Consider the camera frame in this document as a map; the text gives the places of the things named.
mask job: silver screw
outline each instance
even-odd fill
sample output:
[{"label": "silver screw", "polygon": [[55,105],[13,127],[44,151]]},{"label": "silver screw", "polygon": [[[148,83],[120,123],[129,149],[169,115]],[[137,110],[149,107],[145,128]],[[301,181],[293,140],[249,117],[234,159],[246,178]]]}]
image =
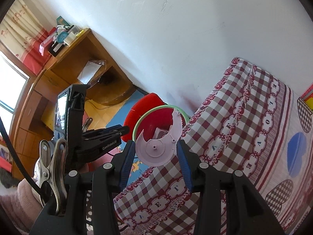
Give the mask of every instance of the silver screw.
[{"label": "silver screw", "polygon": [[199,167],[202,169],[207,169],[209,167],[209,165],[207,163],[200,163]]},{"label": "silver screw", "polygon": [[237,176],[237,177],[242,177],[242,175],[243,175],[243,172],[241,171],[241,170],[235,170],[235,176]]},{"label": "silver screw", "polygon": [[113,166],[112,163],[106,163],[106,164],[103,165],[103,168],[105,168],[105,169],[111,169],[112,166]]},{"label": "silver screw", "polygon": [[77,175],[77,171],[76,170],[71,170],[68,175],[70,177],[75,177]]}]

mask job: green ring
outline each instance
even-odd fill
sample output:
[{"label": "green ring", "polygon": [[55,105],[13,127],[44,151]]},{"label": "green ring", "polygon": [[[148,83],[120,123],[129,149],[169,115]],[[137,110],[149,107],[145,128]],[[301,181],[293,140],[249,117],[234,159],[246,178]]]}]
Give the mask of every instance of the green ring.
[{"label": "green ring", "polygon": [[177,106],[174,106],[174,105],[161,105],[161,106],[157,106],[149,111],[147,111],[139,120],[138,122],[136,123],[135,127],[134,127],[134,130],[133,130],[133,141],[136,142],[136,134],[137,134],[137,130],[138,130],[138,127],[140,125],[140,123],[142,122],[142,120],[147,116],[149,115],[150,113],[156,111],[156,110],[159,110],[159,109],[163,109],[163,108],[172,108],[172,109],[176,109],[178,110],[184,117],[185,119],[185,123],[187,124],[188,121],[189,121],[189,116],[187,115],[186,112],[184,112],[181,108],[177,107]]}]

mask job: blue oval print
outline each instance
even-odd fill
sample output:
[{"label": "blue oval print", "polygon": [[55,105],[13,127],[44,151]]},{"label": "blue oval print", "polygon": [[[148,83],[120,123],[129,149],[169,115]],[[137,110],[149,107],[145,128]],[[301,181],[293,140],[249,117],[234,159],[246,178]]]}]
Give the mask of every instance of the blue oval print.
[{"label": "blue oval print", "polygon": [[302,156],[306,153],[306,137],[302,132],[298,132],[288,143],[287,166],[289,175],[295,178],[301,170]]}]

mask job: bed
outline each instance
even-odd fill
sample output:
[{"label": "bed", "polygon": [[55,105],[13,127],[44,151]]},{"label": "bed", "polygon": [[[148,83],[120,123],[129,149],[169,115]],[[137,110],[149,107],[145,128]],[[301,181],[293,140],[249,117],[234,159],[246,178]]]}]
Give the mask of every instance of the bed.
[{"label": "bed", "polygon": [[[234,58],[182,139],[216,169],[242,170],[287,234],[312,207],[312,111],[289,87]],[[185,187],[177,156],[150,167],[114,199],[119,217],[138,234],[192,235],[198,194]],[[226,232],[222,194],[221,234]]]}]

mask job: floral curtain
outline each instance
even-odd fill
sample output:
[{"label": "floral curtain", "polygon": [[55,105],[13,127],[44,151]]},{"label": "floral curtain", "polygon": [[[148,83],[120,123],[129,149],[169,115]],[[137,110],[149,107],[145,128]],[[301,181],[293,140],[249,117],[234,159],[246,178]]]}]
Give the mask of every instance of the floral curtain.
[{"label": "floral curtain", "polygon": [[15,0],[0,24],[0,41],[35,75],[49,58],[48,52],[39,52],[48,35],[23,0]]}]

